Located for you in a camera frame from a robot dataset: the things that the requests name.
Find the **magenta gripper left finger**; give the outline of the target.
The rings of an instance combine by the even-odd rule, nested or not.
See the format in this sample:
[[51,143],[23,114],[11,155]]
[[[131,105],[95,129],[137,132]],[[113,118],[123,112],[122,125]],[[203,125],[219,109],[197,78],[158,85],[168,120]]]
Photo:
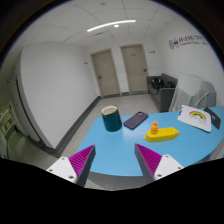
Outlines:
[[95,146],[91,145],[70,157],[60,157],[47,171],[84,187],[95,155]]

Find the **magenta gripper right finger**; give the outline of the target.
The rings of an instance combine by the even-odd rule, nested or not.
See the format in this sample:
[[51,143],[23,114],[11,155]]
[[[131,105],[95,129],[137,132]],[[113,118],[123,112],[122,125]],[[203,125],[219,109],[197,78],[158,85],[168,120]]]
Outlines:
[[135,144],[134,153],[146,182],[154,182],[183,169],[171,155],[160,155],[140,144]]

